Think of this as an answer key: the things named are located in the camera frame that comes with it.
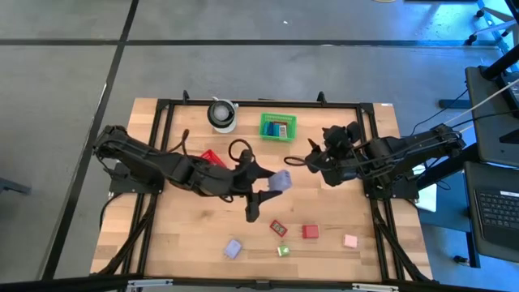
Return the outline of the red plastic basket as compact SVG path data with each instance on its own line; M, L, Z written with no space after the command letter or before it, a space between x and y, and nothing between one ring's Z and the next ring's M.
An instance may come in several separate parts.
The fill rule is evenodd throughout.
M208 149L205 152L203 152L200 157L209 161L213 165L219 165L221 167L226 168L226 164L223 162L223 160L220 159L219 156L216 155L216 153L211 149Z

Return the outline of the dark grey side desk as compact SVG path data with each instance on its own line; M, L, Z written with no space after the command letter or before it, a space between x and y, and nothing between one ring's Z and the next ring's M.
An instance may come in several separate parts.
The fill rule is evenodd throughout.
M476 211L474 190L500 190L519 192L519 170L499 166L466 162L465 183L469 200L470 220L475 245L479 254L519 263L519 251L489 243L483 238Z
M476 106L500 90L495 81L484 79L478 67L465 69L471 106ZM481 161L519 167L519 144L500 142L500 137L519 130L519 119L512 114L504 114L510 108L499 93L489 101L472 110L474 118L487 115L474 121L478 156Z

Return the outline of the black aluminium table frame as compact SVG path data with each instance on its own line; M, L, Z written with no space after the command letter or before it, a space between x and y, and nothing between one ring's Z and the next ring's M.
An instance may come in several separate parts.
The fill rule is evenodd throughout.
M157 134L156 146L169 140L174 146L181 130L189 128L187 149L201 154L212 148L227 166L231 166L224 142L240 135L254 149L261 166L270 170L290 169L294 187L281 199L262 204L256 223L246 223L245 203L236 205L219 199L202 201L168 183L157 198L157 212L151 228L150 244L144 275L90 275L1 284L0 292L93 292L102 290L137 289L137 284L166 286L232 286L257 290L325 289L325 290L386 290L392 292L488 292L499 290L441 285L439 282L382 280L375 247L375 228L371 207L363 194L360 180L331 188L317 174L294 168L282 162L282 154L302 156L309 152L306 137L322 136L321 127L345 125L360 119L370 139L381 133L399 135L394 109L380 103L333 103L290 101L235 101L238 126L232 135L220 135L211 129L206 118L210 100L136 98L128 122L128 133L138 140L149 141ZM281 113L297 116L297 135L292 143L267 142L259 136L260 115ZM92 262L97 272L122 247L129 234L136 208L136 195L123 194L107 207L106 223L101 229L98 247ZM284 238L268 227L277 219L289 231ZM301 224L320 226L320 238L302 239ZM342 246L343 233L357 233L360 246ZM243 250L236 260L223 255L227 242L237 238ZM279 257L278 245L295 248L291 255Z

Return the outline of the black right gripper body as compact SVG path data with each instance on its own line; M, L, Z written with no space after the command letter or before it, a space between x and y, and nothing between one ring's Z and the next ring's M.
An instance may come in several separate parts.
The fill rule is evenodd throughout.
M354 145L347 136L324 139L325 150L315 163L330 187L358 178L358 159L353 154Z

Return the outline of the black stand pole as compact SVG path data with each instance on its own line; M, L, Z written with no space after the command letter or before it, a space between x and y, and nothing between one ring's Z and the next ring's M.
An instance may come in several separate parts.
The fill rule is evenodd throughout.
M517 61L519 61L519 44L515 45L511 50L495 61L492 65L485 68L481 75L484 79L494 79Z

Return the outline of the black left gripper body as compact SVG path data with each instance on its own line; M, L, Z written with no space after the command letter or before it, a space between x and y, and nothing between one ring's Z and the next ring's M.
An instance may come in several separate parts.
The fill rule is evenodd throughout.
M255 222L260 215L261 191L254 190L254 183L263 178L263 169L255 161L255 156L240 156L236 168L231 171L232 183L229 196L246 199L245 215L247 222Z

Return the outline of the red mini stapler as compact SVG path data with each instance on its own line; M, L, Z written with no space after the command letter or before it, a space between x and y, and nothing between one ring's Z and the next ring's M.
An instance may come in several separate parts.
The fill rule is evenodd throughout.
M270 224L270 229L273 230L280 237L284 237L288 232L288 229L282 225L278 220L273 220Z

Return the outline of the green plastic basket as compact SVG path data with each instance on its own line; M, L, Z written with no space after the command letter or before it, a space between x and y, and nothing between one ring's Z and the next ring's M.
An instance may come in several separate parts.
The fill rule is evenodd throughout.
M281 138L280 136L263 135L264 124L266 122L282 121L287 122L287 137ZM259 136L264 140L274 140L281 142L292 142L297 135L297 117L288 114L277 114L277 113L262 113L260 116L259 124Z

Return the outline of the lavender charger block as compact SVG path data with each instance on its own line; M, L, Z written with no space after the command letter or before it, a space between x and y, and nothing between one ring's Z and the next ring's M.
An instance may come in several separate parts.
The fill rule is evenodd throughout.
M280 170L268 178L268 188L270 191L287 191L293 186L290 172Z
M224 254L226 257L234 260L241 250L242 244L236 239L231 239L225 247Z

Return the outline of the grey floor object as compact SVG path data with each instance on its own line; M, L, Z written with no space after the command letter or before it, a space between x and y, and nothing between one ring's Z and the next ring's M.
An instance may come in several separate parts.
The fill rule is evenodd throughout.
M15 191L23 195L29 195L31 188L6 178L0 178L0 194L4 191Z

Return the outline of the black laptop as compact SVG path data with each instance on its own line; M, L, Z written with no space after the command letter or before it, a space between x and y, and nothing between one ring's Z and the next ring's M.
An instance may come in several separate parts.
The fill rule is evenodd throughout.
M519 251L519 192L475 189L474 199L483 238Z

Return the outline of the white paper sheet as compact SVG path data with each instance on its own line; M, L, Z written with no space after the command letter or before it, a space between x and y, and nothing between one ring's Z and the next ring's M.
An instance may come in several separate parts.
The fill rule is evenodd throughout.
M418 200L414 203L415 207L429 212L436 212L437 185L432 184L418 192Z

